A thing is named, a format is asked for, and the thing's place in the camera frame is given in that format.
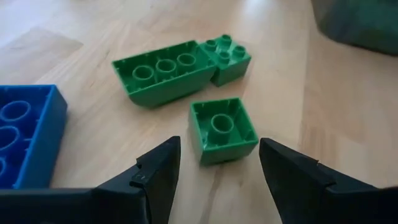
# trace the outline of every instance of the green duplo brick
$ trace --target green duplo brick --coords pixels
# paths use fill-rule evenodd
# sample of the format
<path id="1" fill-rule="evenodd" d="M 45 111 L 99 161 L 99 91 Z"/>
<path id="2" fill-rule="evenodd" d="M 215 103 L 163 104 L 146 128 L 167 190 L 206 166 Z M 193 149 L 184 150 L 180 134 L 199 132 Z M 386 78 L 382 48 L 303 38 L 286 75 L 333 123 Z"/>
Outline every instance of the green duplo brick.
<path id="1" fill-rule="evenodd" d="M 211 79 L 216 86 L 229 83 L 246 73 L 251 56 L 242 45 L 232 41 L 230 35 L 224 34 L 214 40 L 207 40 L 200 47 L 217 64 L 217 70 Z"/>
<path id="2" fill-rule="evenodd" d="M 194 40 L 113 62 L 131 101 L 153 108 L 202 89 L 216 65 Z"/>
<path id="3" fill-rule="evenodd" d="M 202 165 L 240 159 L 259 142 L 239 98 L 192 103 L 189 126 Z"/>

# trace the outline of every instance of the wood grain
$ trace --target wood grain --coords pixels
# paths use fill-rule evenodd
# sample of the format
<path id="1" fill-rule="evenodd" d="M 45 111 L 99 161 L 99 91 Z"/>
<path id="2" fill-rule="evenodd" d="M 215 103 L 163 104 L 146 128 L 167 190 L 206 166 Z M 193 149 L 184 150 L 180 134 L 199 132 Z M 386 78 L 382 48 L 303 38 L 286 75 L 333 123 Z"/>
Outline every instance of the wood grain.
<path id="1" fill-rule="evenodd" d="M 0 84 L 55 83 L 68 123 L 52 187 L 96 186 L 171 135 L 182 138 L 170 223 L 280 223 L 258 148 L 200 167 L 188 135 L 195 100 L 239 96 L 258 136 L 378 187 L 398 184 L 396 58 L 319 34 L 308 0 L 3 0 Z M 155 110 L 132 104 L 116 59 L 231 34 L 253 56 L 242 80 Z"/>

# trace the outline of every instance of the wooden table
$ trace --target wooden table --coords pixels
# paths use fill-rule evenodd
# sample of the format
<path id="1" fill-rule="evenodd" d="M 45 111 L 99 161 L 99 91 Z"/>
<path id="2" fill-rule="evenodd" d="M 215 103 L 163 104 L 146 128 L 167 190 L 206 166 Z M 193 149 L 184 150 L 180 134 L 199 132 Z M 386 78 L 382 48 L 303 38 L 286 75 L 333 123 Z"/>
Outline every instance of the wooden table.
<path id="1" fill-rule="evenodd" d="M 230 96 L 259 136 L 375 186 L 398 184 L 398 61 L 322 36 L 309 0 L 1 0 L 0 28 L 0 83 L 56 83 L 69 104 L 52 187 L 96 186 L 179 135 L 170 223 L 280 223 L 258 147 L 212 167 L 193 154 L 189 103 Z M 253 56 L 245 78 L 156 110 L 132 104 L 111 67 L 223 33 Z"/>

